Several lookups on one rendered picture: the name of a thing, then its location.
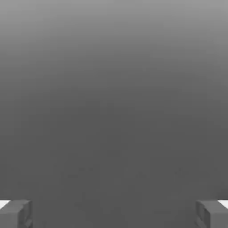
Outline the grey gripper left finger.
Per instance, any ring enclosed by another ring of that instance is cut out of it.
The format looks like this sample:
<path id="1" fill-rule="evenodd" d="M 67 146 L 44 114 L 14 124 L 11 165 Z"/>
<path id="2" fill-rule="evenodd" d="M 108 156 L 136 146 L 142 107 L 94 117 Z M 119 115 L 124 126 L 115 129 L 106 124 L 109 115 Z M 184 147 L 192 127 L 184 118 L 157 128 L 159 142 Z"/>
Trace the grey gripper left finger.
<path id="1" fill-rule="evenodd" d="M 0 200 L 0 228 L 33 228 L 30 200 Z"/>

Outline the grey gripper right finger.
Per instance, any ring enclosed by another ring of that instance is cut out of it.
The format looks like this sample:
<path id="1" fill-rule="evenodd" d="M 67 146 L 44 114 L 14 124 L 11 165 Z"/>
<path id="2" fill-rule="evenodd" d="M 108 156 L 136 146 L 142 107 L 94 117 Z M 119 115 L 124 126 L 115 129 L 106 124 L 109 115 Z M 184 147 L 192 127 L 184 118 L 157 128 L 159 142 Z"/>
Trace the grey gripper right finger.
<path id="1" fill-rule="evenodd" d="M 228 200 L 198 200 L 196 228 L 228 228 Z"/>

